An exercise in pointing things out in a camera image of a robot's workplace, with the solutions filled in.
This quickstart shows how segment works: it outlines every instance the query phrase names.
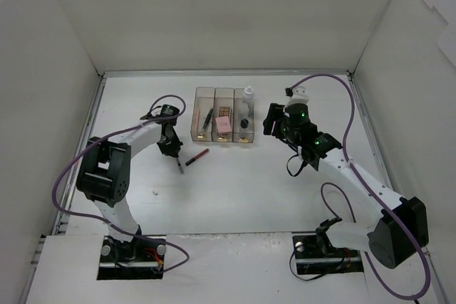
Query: red marker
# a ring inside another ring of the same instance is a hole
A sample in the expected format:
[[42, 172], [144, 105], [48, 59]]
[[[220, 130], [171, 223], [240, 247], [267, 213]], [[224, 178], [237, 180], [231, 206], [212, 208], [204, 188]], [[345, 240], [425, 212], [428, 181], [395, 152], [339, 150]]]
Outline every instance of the red marker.
[[200, 152], [199, 154], [197, 154], [196, 156], [194, 156], [191, 160], [189, 160], [188, 162], [185, 162], [185, 166], [189, 166], [190, 164], [192, 164], [195, 160], [197, 160], [198, 158], [204, 156], [205, 154], [207, 154], [209, 152], [209, 149], [205, 149], [203, 152]]

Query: white bottle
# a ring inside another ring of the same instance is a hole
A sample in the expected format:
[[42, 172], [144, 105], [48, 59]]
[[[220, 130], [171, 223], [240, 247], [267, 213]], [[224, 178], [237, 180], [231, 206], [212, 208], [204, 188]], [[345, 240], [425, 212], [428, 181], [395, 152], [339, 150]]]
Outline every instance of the white bottle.
[[244, 89], [242, 95], [244, 102], [249, 106], [249, 116], [254, 114], [254, 89], [252, 86], [248, 86]]

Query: white table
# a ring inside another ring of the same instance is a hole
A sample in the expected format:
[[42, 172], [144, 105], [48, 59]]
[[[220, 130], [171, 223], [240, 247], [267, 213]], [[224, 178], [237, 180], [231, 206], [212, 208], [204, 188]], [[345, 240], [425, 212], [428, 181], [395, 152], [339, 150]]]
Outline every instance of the white table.
[[[144, 233], [167, 234], [168, 241], [186, 248], [192, 258], [161, 281], [97, 281], [106, 229], [97, 221], [71, 217], [65, 236], [46, 239], [28, 304], [403, 303], [387, 294], [367, 267], [365, 273], [332, 275], [313, 283], [302, 283], [289, 272], [293, 244], [287, 232], [314, 230], [331, 217], [319, 196], [320, 184], [329, 179], [310, 167], [300, 177], [290, 177], [285, 163], [291, 150], [262, 135], [269, 103], [286, 103], [284, 88], [301, 76], [128, 75], [107, 80], [93, 135], [134, 124], [155, 98], [174, 93], [189, 107], [177, 124], [184, 142], [182, 161], [210, 148], [208, 155], [185, 168], [184, 175], [175, 160], [163, 157], [157, 147], [149, 147], [132, 161], [128, 201], [133, 216]], [[193, 143], [190, 122], [195, 88], [246, 85], [252, 85], [256, 93], [254, 144]], [[312, 121], [341, 140], [350, 110], [344, 88], [327, 78], [305, 86], [311, 96]], [[174, 100], [170, 104], [180, 105]], [[358, 111], [348, 150], [380, 178]], [[344, 201], [329, 192], [331, 205], [348, 219]], [[362, 209], [354, 207], [361, 219]], [[80, 192], [74, 196], [72, 210], [99, 214]], [[181, 257], [169, 248], [166, 261], [173, 263]], [[404, 294], [421, 287], [422, 273], [417, 256], [393, 271], [380, 269], [388, 283]], [[432, 288], [420, 302], [436, 303]]]

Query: transparent box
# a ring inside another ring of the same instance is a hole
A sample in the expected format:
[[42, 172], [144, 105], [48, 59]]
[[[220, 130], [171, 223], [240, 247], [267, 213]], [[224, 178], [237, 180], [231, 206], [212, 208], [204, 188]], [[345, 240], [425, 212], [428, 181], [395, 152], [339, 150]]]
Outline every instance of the transparent box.
[[234, 90], [233, 142], [254, 142], [254, 104], [243, 98], [244, 89]]
[[214, 98], [215, 88], [197, 88], [195, 93], [195, 104], [193, 107], [192, 128], [190, 129], [190, 134], [194, 142], [212, 141]]
[[[215, 88], [214, 119], [212, 121], [212, 141], [213, 142], [232, 142], [233, 141], [233, 107], [234, 89]], [[228, 117], [231, 130], [229, 132], [219, 132], [217, 129], [217, 118]]]

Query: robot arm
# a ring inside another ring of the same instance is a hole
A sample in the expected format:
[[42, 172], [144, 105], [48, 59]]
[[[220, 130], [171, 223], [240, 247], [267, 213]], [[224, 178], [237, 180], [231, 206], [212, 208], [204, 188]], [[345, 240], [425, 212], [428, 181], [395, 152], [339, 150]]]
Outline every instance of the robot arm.
[[[179, 110], [170, 105], [162, 106], [159, 117], [174, 116]], [[150, 119], [151, 114], [141, 118], [141, 122]], [[141, 228], [134, 220], [125, 198], [130, 185], [130, 161], [138, 153], [157, 143], [162, 154], [179, 157], [182, 143], [174, 131], [176, 120], [144, 125], [123, 135], [99, 144], [82, 160], [76, 180], [76, 187], [85, 197], [100, 209], [104, 218], [118, 228], [140, 235]], [[89, 139], [88, 144], [98, 138]], [[136, 240], [122, 234], [111, 226], [109, 237], [113, 242], [123, 244], [123, 249], [134, 256]]]
[[319, 132], [310, 121], [303, 87], [294, 89], [287, 105], [272, 103], [265, 119], [264, 134], [272, 135], [290, 146], [316, 171], [327, 174], [366, 210], [368, 220], [362, 223], [343, 222], [339, 218], [324, 221], [316, 230], [317, 241], [324, 253], [335, 248], [370, 251], [386, 267], [395, 268], [415, 253], [415, 248], [398, 224], [366, 191], [350, 168], [361, 173], [369, 187], [409, 228], [420, 246], [428, 244], [428, 223], [424, 204], [417, 198], [407, 200], [381, 184], [357, 165], [346, 161], [342, 145], [328, 133]]

